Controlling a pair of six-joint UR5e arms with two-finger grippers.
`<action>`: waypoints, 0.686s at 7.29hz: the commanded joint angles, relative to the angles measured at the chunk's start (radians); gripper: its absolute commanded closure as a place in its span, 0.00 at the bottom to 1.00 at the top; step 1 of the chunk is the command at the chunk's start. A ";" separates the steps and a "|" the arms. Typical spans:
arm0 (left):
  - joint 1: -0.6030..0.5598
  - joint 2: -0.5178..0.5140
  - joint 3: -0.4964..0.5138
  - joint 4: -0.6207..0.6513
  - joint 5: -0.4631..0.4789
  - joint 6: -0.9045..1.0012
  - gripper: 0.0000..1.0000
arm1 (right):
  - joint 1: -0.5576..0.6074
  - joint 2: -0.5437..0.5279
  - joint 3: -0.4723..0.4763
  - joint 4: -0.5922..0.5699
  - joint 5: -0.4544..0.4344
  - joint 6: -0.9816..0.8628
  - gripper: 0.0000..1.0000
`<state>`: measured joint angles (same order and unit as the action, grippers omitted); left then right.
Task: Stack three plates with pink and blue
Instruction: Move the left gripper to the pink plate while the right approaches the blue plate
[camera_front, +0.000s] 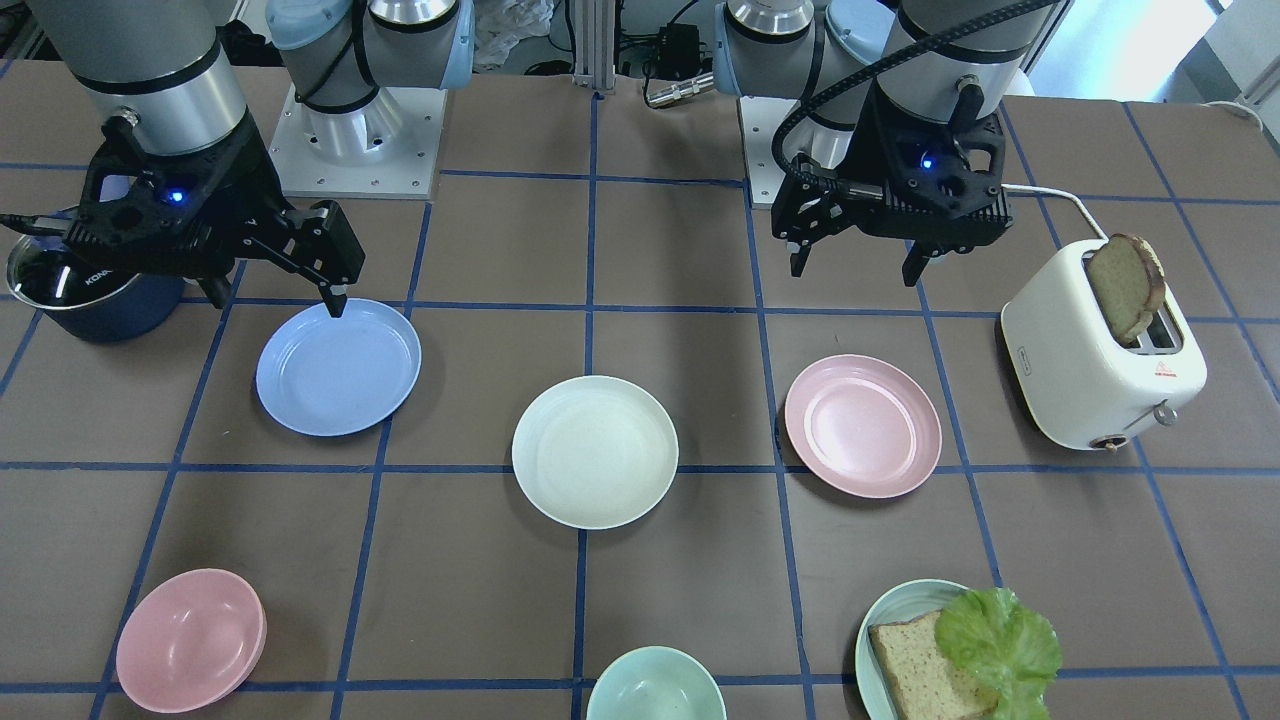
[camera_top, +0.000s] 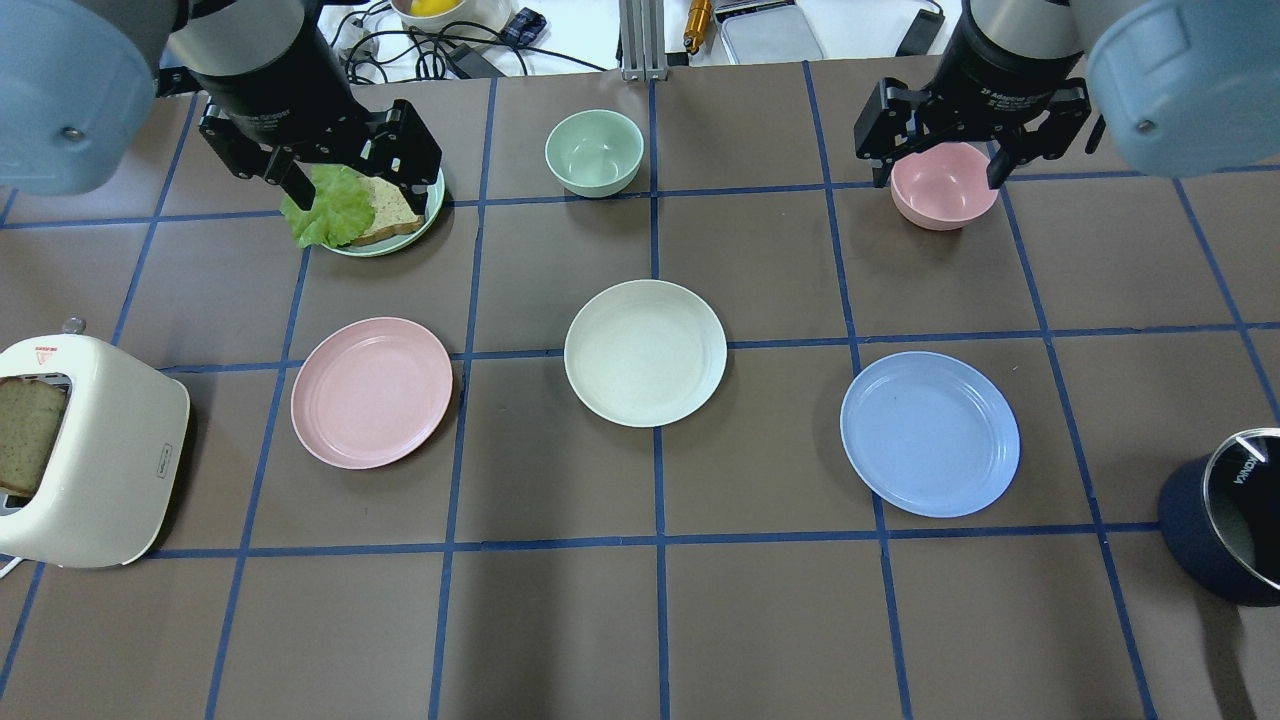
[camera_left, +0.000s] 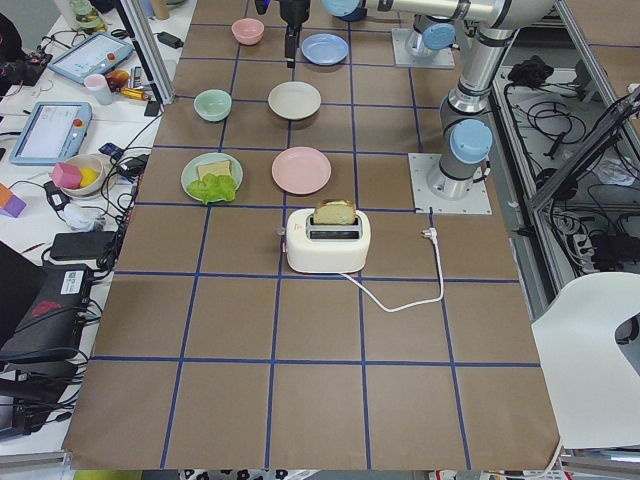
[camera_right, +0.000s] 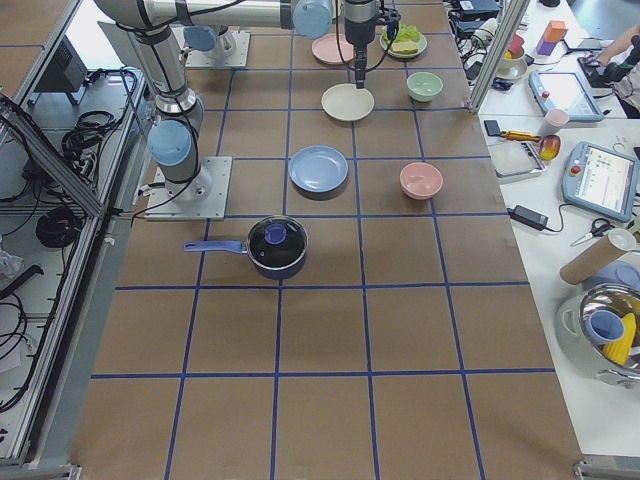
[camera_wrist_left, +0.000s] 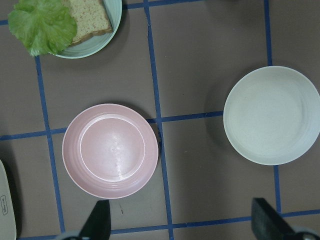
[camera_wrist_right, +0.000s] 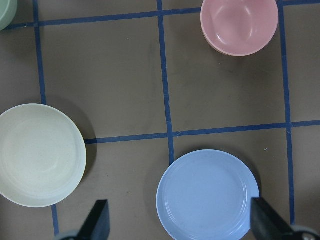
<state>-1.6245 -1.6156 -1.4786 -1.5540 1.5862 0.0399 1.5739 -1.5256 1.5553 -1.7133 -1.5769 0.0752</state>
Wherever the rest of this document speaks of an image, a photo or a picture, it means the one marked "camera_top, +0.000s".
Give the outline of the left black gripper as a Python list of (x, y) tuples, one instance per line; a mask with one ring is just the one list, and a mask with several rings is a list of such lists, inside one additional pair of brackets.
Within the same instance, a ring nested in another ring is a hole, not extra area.
[(374, 111), (355, 96), (317, 28), (319, 1), (180, 1), (170, 44), (210, 97), (200, 129), (234, 176), (260, 177), (302, 211), (308, 167), (340, 165), (398, 188), (428, 214), (442, 149), (403, 99)]

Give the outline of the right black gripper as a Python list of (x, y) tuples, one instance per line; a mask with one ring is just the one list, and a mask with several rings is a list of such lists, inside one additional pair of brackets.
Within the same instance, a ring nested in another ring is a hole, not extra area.
[(897, 160), (943, 142), (995, 142), (986, 178), (1057, 159), (1092, 115), (1084, 49), (1071, 10), (963, 10), (922, 87), (879, 79), (854, 124), (854, 152), (872, 186), (888, 186)]

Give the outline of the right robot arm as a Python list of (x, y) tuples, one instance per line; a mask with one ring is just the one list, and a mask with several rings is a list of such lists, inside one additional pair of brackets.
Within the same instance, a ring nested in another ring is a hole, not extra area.
[(855, 154), (888, 183), (906, 156), (948, 142), (996, 146), (998, 188), (1019, 167), (1111, 135), (1146, 176), (1183, 178), (1275, 156), (1275, 1), (965, 1), (931, 82), (884, 78), (855, 126)]

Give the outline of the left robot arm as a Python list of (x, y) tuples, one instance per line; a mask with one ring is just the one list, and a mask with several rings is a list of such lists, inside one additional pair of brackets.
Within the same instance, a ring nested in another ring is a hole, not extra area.
[(323, 32), (319, 1), (5, 1), (3, 183), (87, 193), (115, 173), (163, 86), (172, 50), (211, 106), (200, 129), (225, 168), (300, 208), (306, 167), (347, 167), (425, 208), (442, 150), (413, 106), (361, 105)]

